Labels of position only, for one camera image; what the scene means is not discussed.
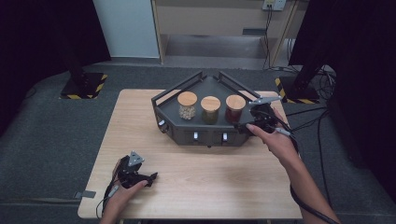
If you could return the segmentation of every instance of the wall outlet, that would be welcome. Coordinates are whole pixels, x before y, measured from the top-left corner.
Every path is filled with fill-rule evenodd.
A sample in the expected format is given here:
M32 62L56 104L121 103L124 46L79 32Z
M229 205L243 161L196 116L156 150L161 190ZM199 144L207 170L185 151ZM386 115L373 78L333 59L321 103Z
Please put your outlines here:
M269 10L269 6L273 11L282 11L286 5L287 0L264 0L262 10Z

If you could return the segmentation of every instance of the jar with white contents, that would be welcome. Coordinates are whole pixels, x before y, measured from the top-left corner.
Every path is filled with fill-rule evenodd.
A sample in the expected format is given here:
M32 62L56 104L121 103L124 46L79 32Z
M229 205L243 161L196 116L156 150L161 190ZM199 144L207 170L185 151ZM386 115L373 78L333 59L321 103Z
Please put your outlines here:
M183 91L178 97L178 114L183 119L192 119L195 116L195 104L197 96L191 91Z

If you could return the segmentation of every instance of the wooden lid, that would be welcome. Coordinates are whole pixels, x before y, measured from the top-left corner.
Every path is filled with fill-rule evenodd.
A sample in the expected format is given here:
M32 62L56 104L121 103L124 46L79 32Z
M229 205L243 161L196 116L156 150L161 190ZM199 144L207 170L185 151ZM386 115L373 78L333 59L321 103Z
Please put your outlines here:
M221 102L214 96L206 96L201 101L201 106L205 111L216 111L220 108Z
M191 106L197 103L197 95L191 91L183 91L178 97L178 102L184 106Z
M227 97L225 103L232 110L240 110L245 107L247 102L240 95L230 95L229 97Z

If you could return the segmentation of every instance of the gray carpet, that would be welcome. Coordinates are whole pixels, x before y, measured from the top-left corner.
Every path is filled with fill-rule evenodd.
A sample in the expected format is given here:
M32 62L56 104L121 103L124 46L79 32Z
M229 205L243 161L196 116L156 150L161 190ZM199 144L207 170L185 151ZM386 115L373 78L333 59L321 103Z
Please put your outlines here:
M199 69L92 65L85 70L108 75L103 90L95 100L60 100L60 91L69 79L67 73L40 81L28 93L19 114L0 138L2 200L71 199L76 191L85 189L120 91L168 89ZM215 75L219 71L202 70L207 75ZM274 71L221 71L260 91L277 91L275 77L290 76L289 73ZM324 106L325 102L321 102L321 105L283 106L289 114ZM321 112L290 116L290 126L297 127L318 117ZM318 123L315 123L295 134L302 158L324 192L317 128ZM348 160L330 118L322 120L320 134L327 186L334 211L341 220L344 223L396 223L396 204L369 170L358 169ZM0 223L98 222L79 218L77 210L78 203L2 201ZM274 220L273 223L293 223L293 220Z

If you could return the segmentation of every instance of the person's right hand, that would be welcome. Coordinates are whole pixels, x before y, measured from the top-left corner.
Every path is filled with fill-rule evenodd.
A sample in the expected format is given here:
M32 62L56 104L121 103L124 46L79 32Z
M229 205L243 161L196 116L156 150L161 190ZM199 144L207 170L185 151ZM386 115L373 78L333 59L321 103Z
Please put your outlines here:
M274 108L274 112L279 119L283 120L282 116L275 108ZM278 123L276 127L283 128L282 124L280 123ZM288 136L278 132L267 133L260 127L257 127L256 125L252 125L252 124L248 124L247 128L256 136L260 137L262 142L268 146L268 149L270 149L270 151L280 161L291 159L292 157L295 156L298 157L294 145Z

